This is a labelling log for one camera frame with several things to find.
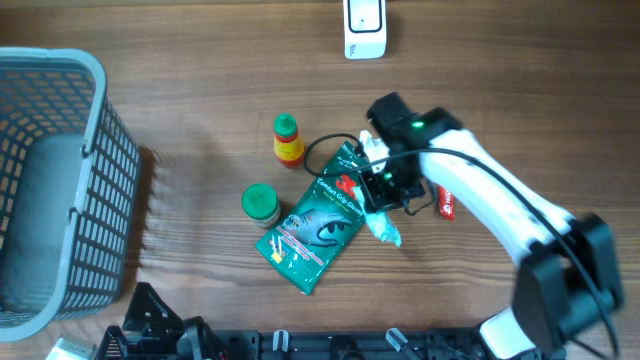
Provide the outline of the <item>red yellow sauce bottle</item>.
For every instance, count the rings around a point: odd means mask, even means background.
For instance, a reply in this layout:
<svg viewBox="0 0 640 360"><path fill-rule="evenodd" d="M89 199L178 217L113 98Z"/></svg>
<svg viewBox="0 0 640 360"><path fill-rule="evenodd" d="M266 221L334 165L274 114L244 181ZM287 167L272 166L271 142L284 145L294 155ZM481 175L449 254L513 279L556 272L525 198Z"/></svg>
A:
<svg viewBox="0 0 640 360"><path fill-rule="evenodd" d="M287 168L302 164L305 146L299 137L296 119L287 113L281 113L274 119L274 153Z"/></svg>

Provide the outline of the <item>light green tissue packet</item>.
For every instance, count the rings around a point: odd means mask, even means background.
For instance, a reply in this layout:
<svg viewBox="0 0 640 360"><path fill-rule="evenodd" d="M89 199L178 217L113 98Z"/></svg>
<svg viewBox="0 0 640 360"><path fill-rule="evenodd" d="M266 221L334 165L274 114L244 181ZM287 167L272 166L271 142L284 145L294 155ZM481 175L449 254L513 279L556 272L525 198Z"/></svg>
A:
<svg viewBox="0 0 640 360"><path fill-rule="evenodd" d="M365 223L372 235L381 242L392 243L396 247L400 247L402 237L390 217L384 212L373 213L365 209L365 196L360 186L354 187L353 193L362 208Z"/></svg>

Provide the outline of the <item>red snack bar wrapper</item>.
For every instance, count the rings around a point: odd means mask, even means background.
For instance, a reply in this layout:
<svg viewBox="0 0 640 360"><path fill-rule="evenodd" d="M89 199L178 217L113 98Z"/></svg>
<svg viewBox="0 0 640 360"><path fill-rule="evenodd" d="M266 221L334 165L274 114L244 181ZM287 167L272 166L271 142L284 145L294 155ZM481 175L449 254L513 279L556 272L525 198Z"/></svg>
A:
<svg viewBox="0 0 640 360"><path fill-rule="evenodd" d="M455 219L455 197L442 186L438 186L439 214L446 220Z"/></svg>

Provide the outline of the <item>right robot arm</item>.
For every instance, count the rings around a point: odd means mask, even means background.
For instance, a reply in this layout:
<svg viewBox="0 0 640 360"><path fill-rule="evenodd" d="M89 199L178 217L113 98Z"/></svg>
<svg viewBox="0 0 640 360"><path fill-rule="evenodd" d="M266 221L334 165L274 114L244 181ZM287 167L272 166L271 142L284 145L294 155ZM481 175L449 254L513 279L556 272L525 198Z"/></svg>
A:
<svg viewBox="0 0 640 360"><path fill-rule="evenodd" d="M487 356L552 355L596 324L619 355L612 315L624 293L614 235L602 218L576 218L532 191L443 108L418 114L392 92L367 118L375 130L360 135L370 162L361 174L367 211L407 207L425 194L427 180L475 215L516 266L511 305L476 330Z"/></svg>

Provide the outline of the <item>green lid jar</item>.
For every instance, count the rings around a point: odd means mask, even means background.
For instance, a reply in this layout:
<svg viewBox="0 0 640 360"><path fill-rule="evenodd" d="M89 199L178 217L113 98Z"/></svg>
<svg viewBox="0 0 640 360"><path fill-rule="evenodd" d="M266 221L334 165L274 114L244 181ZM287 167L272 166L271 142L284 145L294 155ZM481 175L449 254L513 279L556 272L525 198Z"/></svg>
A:
<svg viewBox="0 0 640 360"><path fill-rule="evenodd" d="M275 189L265 183L255 183L242 194L245 214L259 227L273 226L281 215L281 206Z"/></svg>

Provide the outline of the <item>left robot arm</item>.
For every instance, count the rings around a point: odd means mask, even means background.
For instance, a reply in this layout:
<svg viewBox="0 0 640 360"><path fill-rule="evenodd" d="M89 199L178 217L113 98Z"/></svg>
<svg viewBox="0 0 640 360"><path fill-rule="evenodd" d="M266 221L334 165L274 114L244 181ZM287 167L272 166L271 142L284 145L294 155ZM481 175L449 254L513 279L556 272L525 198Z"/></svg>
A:
<svg viewBox="0 0 640 360"><path fill-rule="evenodd" d="M180 318L151 284L139 282L123 324L106 329L95 358L227 360L229 354L202 317Z"/></svg>

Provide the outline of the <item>green 3M glove packet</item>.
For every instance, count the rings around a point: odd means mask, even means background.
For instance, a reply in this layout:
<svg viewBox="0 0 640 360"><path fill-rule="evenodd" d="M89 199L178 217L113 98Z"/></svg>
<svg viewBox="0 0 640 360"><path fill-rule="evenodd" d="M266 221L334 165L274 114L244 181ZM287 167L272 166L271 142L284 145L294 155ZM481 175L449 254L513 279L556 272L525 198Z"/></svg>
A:
<svg viewBox="0 0 640 360"><path fill-rule="evenodd" d="M344 142L293 209L257 241L256 249L285 279L310 295L331 263L365 223L354 188L358 175L349 171L364 163Z"/></svg>

